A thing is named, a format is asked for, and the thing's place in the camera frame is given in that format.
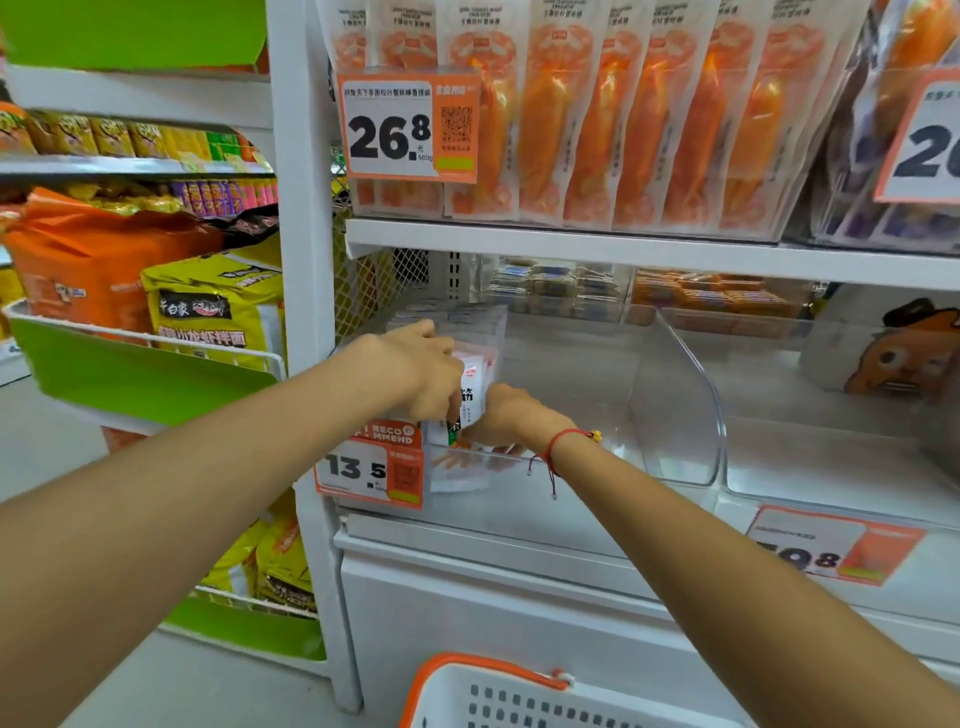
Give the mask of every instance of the white vertical post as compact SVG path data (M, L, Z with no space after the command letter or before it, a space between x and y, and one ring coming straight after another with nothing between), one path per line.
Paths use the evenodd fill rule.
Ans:
M327 61L320 18L308 0L268 0L271 86L290 375L334 347ZM322 402L311 406L323 406ZM357 713L362 697L340 580L342 554L333 503L317 494L312 473L296 485L300 533L324 630L337 705Z

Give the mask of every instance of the shopping basket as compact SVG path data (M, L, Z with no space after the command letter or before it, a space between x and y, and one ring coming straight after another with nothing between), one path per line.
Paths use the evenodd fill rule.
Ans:
M417 672L400 728L742 728L744 724L473 655Z

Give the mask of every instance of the orange cartoon face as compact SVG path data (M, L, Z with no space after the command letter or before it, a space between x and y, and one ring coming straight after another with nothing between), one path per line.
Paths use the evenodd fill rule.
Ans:
M960 352L960 310L935 311L881 334L863 353L847 382L851 395L936 395Z

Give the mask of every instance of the white floor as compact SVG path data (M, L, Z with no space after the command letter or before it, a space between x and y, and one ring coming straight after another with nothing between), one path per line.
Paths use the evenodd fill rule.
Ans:
M44 398L32 379L0 387L0 500L106 454L98 427ZM380 728L337 712L329 683L154 633L65 728Z

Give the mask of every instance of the red string bracelet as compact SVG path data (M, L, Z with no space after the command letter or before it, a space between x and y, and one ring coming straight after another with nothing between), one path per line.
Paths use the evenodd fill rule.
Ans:
M584 437L589 437L595 443L600 443L603 441L603 435L600 434L600 430L585 430L585 429L564 429L558 432L553 436L553 439L550 441L550 444L546 446L544 450L539 455L534 455L530 458L530 465L527 468L527 474L529 475L534 469L534 460L540 459L546 463L547 472L550 473L550 485L553 486L553 499L557 499L557 471L553 468L553 459L550 457L550 452L553 451L553 446L557 444L557 441L562 438L564 435L583 435Z

